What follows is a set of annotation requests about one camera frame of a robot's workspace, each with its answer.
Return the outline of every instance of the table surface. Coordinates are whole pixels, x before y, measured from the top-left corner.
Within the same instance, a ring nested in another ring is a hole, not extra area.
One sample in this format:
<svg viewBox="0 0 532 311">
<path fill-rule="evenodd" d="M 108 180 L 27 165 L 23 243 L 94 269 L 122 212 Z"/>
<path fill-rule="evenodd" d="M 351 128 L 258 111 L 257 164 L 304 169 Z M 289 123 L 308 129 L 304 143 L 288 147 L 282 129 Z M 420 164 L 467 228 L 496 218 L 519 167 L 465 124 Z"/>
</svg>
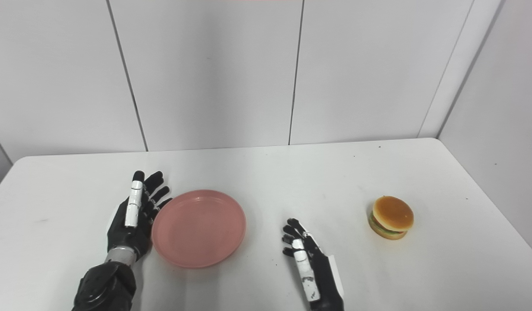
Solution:
<svg viewBox="0 0 532 311">
<path fill-rule="evenodd" d="M 532 310 L 532 250 L 450 152 L 430 138 L 19 160 L 0 185 L 0 311 L 70 310 L 106 256 L 107 222 L 133 172 L 162 170 L 171 195 L 215 189 L 247 217 L 243 244 L 200 270 L 152 250 L 134 266 L 134 311 L 306 310 L 281 227 L 297 217 L 334 254 L 352 310 Z M 414 210 L 398 241 L 367 211 Z"/>
</svg>

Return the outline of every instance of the hamburger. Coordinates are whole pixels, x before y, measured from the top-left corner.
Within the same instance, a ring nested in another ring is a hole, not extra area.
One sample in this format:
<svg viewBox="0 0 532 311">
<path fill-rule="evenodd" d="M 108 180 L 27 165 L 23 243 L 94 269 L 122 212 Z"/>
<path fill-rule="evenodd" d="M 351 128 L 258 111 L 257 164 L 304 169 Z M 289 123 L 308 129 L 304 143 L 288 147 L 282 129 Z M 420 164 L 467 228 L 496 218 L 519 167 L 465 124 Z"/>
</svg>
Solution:
<svg viewBox="0 0 532 311">
<path fill-rule="evenodd" d="M 412 228 L 414 213 L 401 199 L 383 196 L 375 201 L 368 222 L 373 231 L 383 238 L 398 240 Z"/>
</svg>

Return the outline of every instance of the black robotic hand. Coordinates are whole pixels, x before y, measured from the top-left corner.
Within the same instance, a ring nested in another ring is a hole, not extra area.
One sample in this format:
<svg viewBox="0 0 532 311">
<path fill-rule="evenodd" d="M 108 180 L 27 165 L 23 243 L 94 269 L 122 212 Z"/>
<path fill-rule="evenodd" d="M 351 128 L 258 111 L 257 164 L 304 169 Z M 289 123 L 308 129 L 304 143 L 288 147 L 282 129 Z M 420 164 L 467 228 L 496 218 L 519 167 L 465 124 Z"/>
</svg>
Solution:
<svg viewBox="0 0 532 311">
<path fill-rule="evenodd" d="M 108 255 L 105 263 L 88 270 L 80 281 L 73 311 L 129 311 L 136 292 L 136 279 L 131 266 L 151 247 L 153 221 L 161 208 L 171 200 L 157 204 L 168 193 L 162 187 L 163 173 L 158 171 L 143 181 L 136 171 L 131 194 L 120 203 L 108 229 Z"/>
<path fill-rule="evenodd" d="M 299 220 L 290 218 L 283 227 L 283 254 L 294 257 L 302 287 L 312 311 L 343 311 L 343 287 L 333 256 L 326 256 Z"/>
<path fill-rule="evenodd" d="M 144 173 L 142 171 L 136 171 L 134 174 L 134 180 L 136 179 L 143 181 Z M 162 197 L 170 191 L 168 187 L 162 187 L 151 196 L 163 183 L 164 179 L 161 171 L 157 171 L 150 175 L 149 178 L 143 182 L 143 193 L 141 195 L 136 227 L 125 226 L 129 198 L 120 203 L 107 233 L 108 251 L 122 246 L 132 248 L 136 252 L 136 260 L 139 260 L 150 250 L 150 235 L 153 221 L 161 208 L 171 200 L 171 198 L 169 198 L 162 203 L 157 204 L 161 201 Z"/>
</svg>

